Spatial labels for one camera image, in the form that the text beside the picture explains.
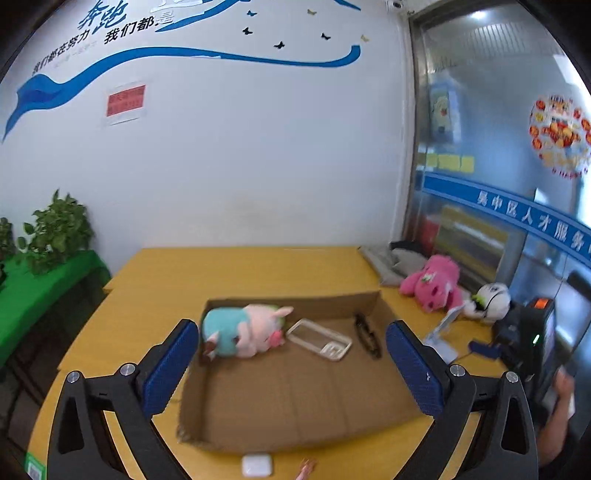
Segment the yellow table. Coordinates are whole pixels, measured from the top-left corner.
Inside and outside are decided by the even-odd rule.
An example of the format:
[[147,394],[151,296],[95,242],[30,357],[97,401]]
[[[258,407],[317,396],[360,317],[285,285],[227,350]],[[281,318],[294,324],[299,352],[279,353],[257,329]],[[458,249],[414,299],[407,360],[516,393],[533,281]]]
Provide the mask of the yellow table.
[[[204,248],[147,249],[136,255],[106,288],[111,293],[76,338],[60,364],[60,374],[41,409],[29,451],[47,461],[47,444],[59,392],[71,370],[86,377],[111,374],[125,362],[139,361],[160,343],[181,318],[199,319],[208,299],[227,297],[322,296],[380,290],[378,279],[356,249]],[[419,337],[440,321],[441,314],[425,314],[414,299],[396,289],[381,289],[392,310]],[[456,322],[446,334],[463,355],[473,338],[488,341],[487,327]],[[476,375],[499,376],[504,367],[475,355],[460,361]],[[163,414],[154,417],[169,448],[194,479],[242,478],[240,457],[204,452],[176,441],[180,391]],[[134,479],[144,478],[132,458],[114,416],[108,418],[115,444]],[[452,478],[472,438],[477,414],[469,424],[442,478]],[[303,457],[319,461],[314,480],[391,479],[405,464],[425,435],[430,417],[323,448],[279,453],[274,457],[274,478],[293,480]]]

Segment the green leaves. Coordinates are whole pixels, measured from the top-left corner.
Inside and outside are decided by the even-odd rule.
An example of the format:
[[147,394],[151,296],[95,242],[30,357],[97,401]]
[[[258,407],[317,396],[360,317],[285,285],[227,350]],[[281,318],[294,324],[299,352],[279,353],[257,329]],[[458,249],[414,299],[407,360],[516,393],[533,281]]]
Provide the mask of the green leaves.
[[0,218],[0,261],[10,258],[16,253],[12,224],[6,217]]
[[35,210],[35,225],[25,223],[23,228],[31,236],[29,243],[18,238],[22,255],[34,274],[44,273],[64,263],[78,250],[88,249],[94,232],[86,217],[86,207],[70,194],[61,199],[59,189],[46,210]]

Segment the qr code sticker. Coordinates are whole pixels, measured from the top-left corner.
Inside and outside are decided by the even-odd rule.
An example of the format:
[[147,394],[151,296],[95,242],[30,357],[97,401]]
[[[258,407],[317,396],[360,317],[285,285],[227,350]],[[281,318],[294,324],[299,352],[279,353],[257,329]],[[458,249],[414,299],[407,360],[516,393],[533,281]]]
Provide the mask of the qr code sticker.
[[29,463],[29,465],[28,465],[27,474],[33,480],[43,480],[43,472],[41,470],[39,470],[39,468],[36,465],[33,465],[32,463]]

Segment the ceiling light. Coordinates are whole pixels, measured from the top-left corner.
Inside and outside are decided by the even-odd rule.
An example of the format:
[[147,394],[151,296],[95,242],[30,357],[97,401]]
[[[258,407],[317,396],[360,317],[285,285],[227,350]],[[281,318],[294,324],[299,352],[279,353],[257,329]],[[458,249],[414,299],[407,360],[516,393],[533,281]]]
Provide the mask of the ceiling light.
[[483,18],[486,17],[486,12],[480,10],[478,12],[474,12],[472,15],[470,15],[472,18],[476,19],[476,20],[482,20]]

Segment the pink plush toy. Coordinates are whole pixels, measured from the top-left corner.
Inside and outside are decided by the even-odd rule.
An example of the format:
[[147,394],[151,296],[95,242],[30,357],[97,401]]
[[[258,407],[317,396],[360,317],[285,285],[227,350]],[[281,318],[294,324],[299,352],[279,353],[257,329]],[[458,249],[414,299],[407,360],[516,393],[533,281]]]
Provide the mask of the pink plush toy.
[[281,328],[292,311],[293,307],[256,304],[209,310],[202,322],[203,360],[209,362],[216,355],[249,358],[283,345]]
[[402,281],[400,293],[414,295],[427,313],[443,307],[449,310],[463,303],[459,279],[460,268],[451,258],[433,255],[421,271]]

